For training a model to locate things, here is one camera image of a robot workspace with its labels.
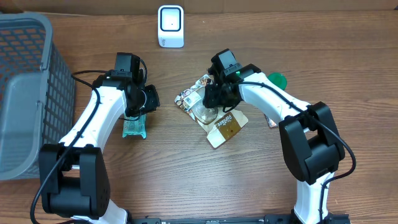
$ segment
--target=green object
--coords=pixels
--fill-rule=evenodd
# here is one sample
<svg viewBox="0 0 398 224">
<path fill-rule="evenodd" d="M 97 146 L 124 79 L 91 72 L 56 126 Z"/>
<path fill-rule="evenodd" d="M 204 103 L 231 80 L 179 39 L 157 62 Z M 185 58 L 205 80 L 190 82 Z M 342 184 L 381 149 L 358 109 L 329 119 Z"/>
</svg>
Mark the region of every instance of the green object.
<svg viewBox="0 0 398 224">
<path fill-rule="evenodd" d="M 136 119 L 133 117 L 126 117 L 124 115 L 125 119 Z M 124 121 L 123 122 L 123 137 L 125 138 L 126 136 L 131 136 L 131 135 L 141 135 L 142 138 L 147 137 L 147 131 L 145 130 L 145 120 L 147 118 L 147 115 L 144 114 L 142 115 L 138 121 Z"/>
<path fill-rule="evenodd" d="M 279 72 L 274 72 L 269 74 L 269 81 L 271 81 L 275 86 L 279 87 L 281 90 L 285 90 L 287 86 L 286 78 Z"/>
</svg>

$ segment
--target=basket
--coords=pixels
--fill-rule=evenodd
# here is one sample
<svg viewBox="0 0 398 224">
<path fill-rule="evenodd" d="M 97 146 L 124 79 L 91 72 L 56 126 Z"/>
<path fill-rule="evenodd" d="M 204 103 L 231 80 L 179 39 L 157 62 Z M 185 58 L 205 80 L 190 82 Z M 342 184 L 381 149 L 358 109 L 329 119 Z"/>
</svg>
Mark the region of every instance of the basket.
<svg viewBox="0 0 398 224">
<path fill-rule="evenodd" d="M 38 13 L 0 14 L 0 180 L 39 177 L 43 144 L 72 128 L 75 82 Z"/>
</svg>

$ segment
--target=food package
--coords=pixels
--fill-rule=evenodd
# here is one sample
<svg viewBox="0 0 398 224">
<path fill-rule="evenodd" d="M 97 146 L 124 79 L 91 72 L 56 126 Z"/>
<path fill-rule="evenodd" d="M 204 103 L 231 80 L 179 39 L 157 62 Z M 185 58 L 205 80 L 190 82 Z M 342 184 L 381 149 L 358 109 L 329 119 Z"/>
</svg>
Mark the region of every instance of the food package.
<svg viewBox="0 0 398 224">
<path fill-rule="evenodd" d="M 124 115 L 122 137 L 141 135 L 143 139 L 147 138 L 147 131 L 145 130 L 146 118 L 147 115 L 144 114 L 135 121 L 137 118 Z"/>
<path fill-rule="evenodd" d="M 205 108 L 205 86 L 212 83 L 213 80 L 204 75 L 191 88 L 182 91 L 174 102 L 207 132 L 207 140 L 217 148 L 238 133 L 248 118 L 238 110 L 224 113 L 222 107 Z"/>
</svg>

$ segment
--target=wooden table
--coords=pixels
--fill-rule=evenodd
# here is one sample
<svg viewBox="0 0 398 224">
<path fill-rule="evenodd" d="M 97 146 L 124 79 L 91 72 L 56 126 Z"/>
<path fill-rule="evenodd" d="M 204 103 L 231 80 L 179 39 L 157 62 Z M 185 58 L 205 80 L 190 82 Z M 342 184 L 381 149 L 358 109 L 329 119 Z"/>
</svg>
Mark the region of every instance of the wooden table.
<svg viewBox="0 0 398 224">
<path fill-rule="evenodd" d="M 398 218 L 398 13 L 291 12 L 185 16 L 185 46 L 162 49 L 157 16 L 50 16 L 54 42 L 72 71 L 108 70 L 116 52 L 145 60 L 161 107 L 147 116 L 147 139 L 122 138 L 115 125 L 104 150 L 111 198 L 134 217 L 253 217 L 289 213 L 295 179 L 282 157 L 277 129 L 241 103 L 248 124 L 214 150 L 205 132 L 174 105 L 205 74 L 210 58 L 230 48 L 243 65 L 282 72 L 286 91 L 330 106 L 353 148 L 355 173 L 331 185 L 328 208 L 353 223 Z M 81 75 L 92 82 L 98 74 Z M 91 90 L 77 84 L 76 118 Z M 338 174 L 351 166 L 340 163 Z M 38 180 L 0 184 L 0 223 L 29 223 Z M 61 221 L 45 214 L 43 223 Z"/>
</svg>

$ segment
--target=white plug-in device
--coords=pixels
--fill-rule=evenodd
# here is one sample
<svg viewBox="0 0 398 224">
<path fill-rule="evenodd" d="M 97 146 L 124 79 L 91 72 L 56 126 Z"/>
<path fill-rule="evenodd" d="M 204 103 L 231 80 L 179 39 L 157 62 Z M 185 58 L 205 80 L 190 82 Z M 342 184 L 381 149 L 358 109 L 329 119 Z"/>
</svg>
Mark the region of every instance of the white plug-in device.
<svg viewBox="0 0 398 224">
<path fill-rule="evenodd" d="M 157 36 L 161 47 L 184 46 L 184 10 L 181 6 L 164 5 L 159 8 Z"/>
</svg>

